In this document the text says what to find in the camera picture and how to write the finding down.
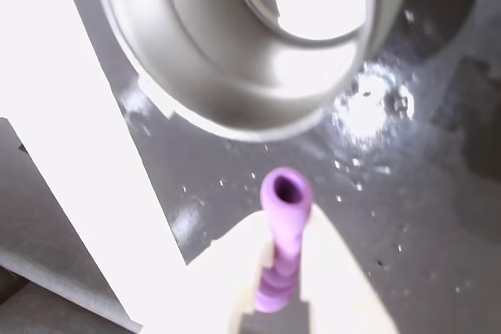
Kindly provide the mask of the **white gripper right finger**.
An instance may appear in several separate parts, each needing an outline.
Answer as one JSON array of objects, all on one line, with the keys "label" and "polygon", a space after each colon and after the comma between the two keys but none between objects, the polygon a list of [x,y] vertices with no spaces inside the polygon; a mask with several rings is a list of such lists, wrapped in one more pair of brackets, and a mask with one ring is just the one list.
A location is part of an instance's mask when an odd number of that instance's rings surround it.
[{"label": "white gripper right finger", "polygon": [[324,211],[312,212],[303,234],[300,298],[310,333],[395,333],[396,324]]}]

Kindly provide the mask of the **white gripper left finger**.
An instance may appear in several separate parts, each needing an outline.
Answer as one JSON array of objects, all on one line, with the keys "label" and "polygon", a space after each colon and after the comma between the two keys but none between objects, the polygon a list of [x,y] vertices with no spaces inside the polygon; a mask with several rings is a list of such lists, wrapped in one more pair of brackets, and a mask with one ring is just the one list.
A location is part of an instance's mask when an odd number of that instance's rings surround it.
[{"label": "white gripper left finger", "polygon": [[268,218],[255,212],[174,276],[158,279],[144,333],[237,333],[272,263]]}]

